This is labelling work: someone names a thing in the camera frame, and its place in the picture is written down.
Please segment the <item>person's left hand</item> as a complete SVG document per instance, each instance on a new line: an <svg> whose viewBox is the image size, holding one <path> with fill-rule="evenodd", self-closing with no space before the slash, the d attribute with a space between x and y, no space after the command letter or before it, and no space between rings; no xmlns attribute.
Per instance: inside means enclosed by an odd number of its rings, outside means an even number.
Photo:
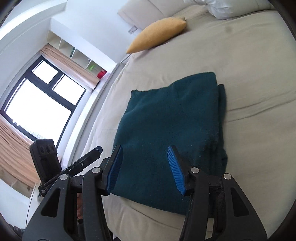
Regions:
<svg viewBox="0 0 296 241"><path fill-rule="evenodd" d="M83 219L83 200L82 200L82 194L77 194L77 218L79 220Z"/></svg>

